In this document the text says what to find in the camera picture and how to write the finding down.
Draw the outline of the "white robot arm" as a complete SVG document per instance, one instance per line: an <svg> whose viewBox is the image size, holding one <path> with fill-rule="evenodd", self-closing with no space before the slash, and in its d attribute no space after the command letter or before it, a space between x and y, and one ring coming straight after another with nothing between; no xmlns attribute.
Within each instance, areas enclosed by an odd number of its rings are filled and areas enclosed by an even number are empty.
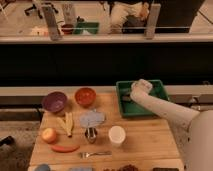
<svg viewBox="0 0 213 171"><path fill-rule="evenodd" d="M149 80L126 81L130 99L188 132L186 171L213 171L213 110L198 111L153 96Z"/></svg>

